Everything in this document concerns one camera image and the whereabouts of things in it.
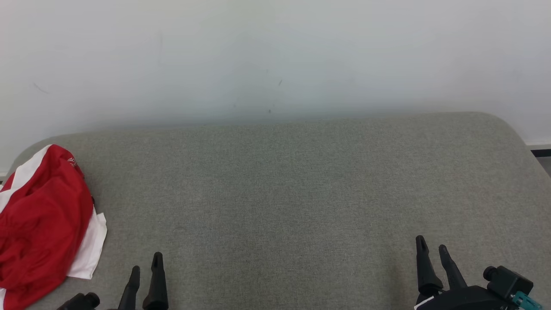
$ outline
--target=black plastic part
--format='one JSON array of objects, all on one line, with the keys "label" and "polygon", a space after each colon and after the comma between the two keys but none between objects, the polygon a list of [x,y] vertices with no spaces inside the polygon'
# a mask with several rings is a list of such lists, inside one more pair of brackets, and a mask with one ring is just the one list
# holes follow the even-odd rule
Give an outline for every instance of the black plastic part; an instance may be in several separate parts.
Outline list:
[{"label": "black plastic part", "polygon": [[444,267],[444,270],[446,270],[450,289],[456,290],[458,288],[467,287],[465,279],[463,279],[459,268],[457,267],[453,259],[451,259],[450,253],[448,252],[446,246],[441,244],[438,247],[438,252],[440,252],[440,261],[442,262],[442,267]]},{"label": "black plastic part", "polygon": [[480,286],[469,286],[449,290],[437,298],[427,301],[417,310],[490,310],[517,309],[512,304]]},{"label": "black plastic part", "polygon": [[161,252],[153,255],[151,272],[149,294],[143,301],[143,308],[145,310],[167,310],[169,308],[169,300],[166,293],[165,269]]},{"label": "black plastic part", "polygon": [[419,235],[415,238],[415,243],[417,246],[417,286],[422,295],[418,298],[418,302],[420,302],[428,297],[437,296],[444,286],[434,273],[425,238]]},{"label": "black plastic part", "polygon": [[122,293],[121,302],[118,304],[118,310],[136,310],[136,293],[139,289],[139,267],[134,266],[125,291]]},{"label": "black plastic part", "polygon": [[516,292],[528,295],[534,287],[532,281],[503,266],[486,268],[484,278],[490,281],[487,286],[489,291],[509,301]]},{"label": "black plastic part", "polygon": [[99,304],[100,298],[96,294],[88,293],[84,295],[78,293],[61,307],[57,308],[57,310],[93,310]]}]

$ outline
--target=fabric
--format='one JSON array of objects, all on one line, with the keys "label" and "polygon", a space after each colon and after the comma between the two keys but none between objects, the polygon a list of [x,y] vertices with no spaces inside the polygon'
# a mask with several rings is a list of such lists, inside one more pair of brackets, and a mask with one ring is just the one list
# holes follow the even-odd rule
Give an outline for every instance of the fabric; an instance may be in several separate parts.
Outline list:
[{"label": "fabric", "polygon": [[109,220],[89,281],[116,308],[132,266],[163,253],[171,309],[412,309],[415,237],[446,283],[445,244],[470,285],[489,265],[551,306],[551,178],[502,120],[444,113],[49,138],[79,160]]},{"label": "fabric", "polygon": [[48,145],[0,192],[0,304],[24,309],[65,279],[93,203],[73,155]]},{"label": "fabric", "polygon": [[107,235],[106,222],[103,213],[96,214],[96,210],[92,209],[88,229],[67,276],[92,279],[92,275],[100,260],[105,236]]}]

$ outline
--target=sofa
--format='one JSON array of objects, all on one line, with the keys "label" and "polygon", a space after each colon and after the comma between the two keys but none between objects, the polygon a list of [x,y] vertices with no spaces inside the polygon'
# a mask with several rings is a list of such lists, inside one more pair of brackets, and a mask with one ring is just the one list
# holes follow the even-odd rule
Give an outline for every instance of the sofa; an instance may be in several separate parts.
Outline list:
[{"label": "sofa", "polygon": [[157,251],[171,309],[412,309],[419,234],[444,282],[439,244],[467,284],[503,265],[551,306],[551,179],[495,116],[78,133],[10,172],[52,143],[74,154],[108,233],[92,280],[31,309],[79,292],[116,308],[134,265],[141,305]]}]

